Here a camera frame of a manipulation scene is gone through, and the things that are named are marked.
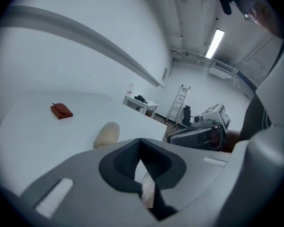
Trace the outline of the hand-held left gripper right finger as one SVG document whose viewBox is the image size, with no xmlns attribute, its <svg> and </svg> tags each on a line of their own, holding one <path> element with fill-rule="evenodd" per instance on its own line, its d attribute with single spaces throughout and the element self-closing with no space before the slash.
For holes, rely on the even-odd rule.
<svg viewBox="0 0 284 227">
<path fill-rule="evenodd" d="M 141 139 L 140 158 L 154 181 L 154 202 L 140 222 L 215 222 L 225 191 L 215 193 L 229 154 Z"/>
</svg>

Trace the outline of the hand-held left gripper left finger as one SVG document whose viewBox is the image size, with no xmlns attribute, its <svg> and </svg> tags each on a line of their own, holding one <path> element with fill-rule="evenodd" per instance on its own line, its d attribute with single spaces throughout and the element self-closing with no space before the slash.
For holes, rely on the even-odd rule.
<svg viewBox="0 0 284 227">
<path fill-rule="evenodd" d="M 156 218 L 135 181 L 139 139 L 76 154 L 31 183 L 27 205 L 63 227 L 144 227 Z"/>
</svg>

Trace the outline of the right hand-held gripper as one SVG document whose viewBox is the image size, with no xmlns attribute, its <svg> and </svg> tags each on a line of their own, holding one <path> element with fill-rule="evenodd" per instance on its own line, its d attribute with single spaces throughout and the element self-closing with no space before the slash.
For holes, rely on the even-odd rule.
<svg viewBox="0 0 284 227">
<path fill-rule="evenodd" d="M 169 134 L 169 143 L 186 148 L 220 150 L 231 119 L 223 103 L 213 105 L 196 115 L 193 128 Z"/>
</svg>

